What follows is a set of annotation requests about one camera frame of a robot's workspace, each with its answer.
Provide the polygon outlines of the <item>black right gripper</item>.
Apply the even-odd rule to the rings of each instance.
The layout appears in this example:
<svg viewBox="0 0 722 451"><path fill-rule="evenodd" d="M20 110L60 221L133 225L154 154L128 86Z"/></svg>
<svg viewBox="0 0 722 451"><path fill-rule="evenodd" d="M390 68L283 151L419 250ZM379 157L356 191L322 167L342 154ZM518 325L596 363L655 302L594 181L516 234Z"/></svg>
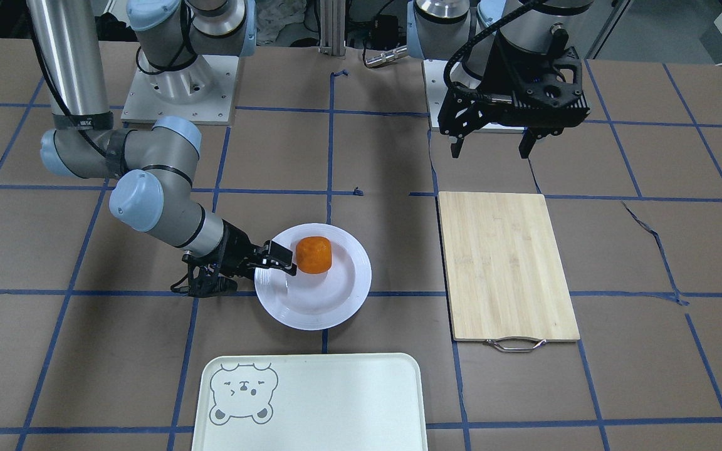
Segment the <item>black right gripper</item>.
<svg viewBox="0 0 722 451"><path fill-rule="evenodd" d="M184 254L188 266L182 278L182 292L189 296L221 296L237 291L235 277L252 279L254 270L280 269L296 275L293 252L279 243L268 240L262 246L250 242L246 233L224 223L223 237L209 254L196 257Z"/></svg>

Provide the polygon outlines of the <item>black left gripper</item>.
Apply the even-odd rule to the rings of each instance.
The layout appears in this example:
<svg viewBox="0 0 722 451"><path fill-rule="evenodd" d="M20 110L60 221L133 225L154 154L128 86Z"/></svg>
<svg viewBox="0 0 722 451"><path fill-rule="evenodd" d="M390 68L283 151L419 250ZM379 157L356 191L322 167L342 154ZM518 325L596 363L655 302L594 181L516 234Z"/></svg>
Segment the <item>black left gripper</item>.
<svg viewBox="0 0 722 451"><path fill-rule="evenodd" d="M471 97L461 99L459 92ZM582 62L573 46L546 55L527 53L511 44L493 44L478 88L448 92L438 122L439 131L451 136L452 158L459 158L464 136L487 123L526 128L519 154L529 158L540 137L558 136L589 114Z"/></svg>

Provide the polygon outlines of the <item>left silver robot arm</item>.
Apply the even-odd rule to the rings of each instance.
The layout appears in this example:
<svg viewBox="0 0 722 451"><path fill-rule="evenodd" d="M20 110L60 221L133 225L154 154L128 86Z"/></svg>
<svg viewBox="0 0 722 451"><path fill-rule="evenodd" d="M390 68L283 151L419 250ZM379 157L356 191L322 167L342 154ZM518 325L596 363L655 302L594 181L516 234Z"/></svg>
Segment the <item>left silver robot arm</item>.
<svg viewBox="0 0 722 451"><path fill-rule="evenodd" d="M570 35L590 1L410 1L407 47L445 65L438 129L459 157L465 137L495 123L523 129L528 158L547 136L590 114Z"/></svg>

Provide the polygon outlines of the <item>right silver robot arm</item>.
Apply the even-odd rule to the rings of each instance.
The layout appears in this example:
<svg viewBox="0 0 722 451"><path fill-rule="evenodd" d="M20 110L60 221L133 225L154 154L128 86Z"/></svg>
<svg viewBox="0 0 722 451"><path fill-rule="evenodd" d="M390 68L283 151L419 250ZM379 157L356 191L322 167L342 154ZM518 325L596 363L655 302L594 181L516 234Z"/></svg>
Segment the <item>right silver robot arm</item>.
<svg viewBox="0 0 722 451"><path fill-rule="evenodd" d="M55 127L40 156L53 174L104 178L117 185L112 215L183 251L186 274L171 291L193 298L237 291L257 269L297 274L293 253L246 233L191 197L202 135L192 121L161 115L150 130L113 128L97 28L87 1L28 1L31 40L53 100ZM206 55L247 56L255 48L253 1L130 1L139 72L160 97L192 103L214 93Z"/></svg>

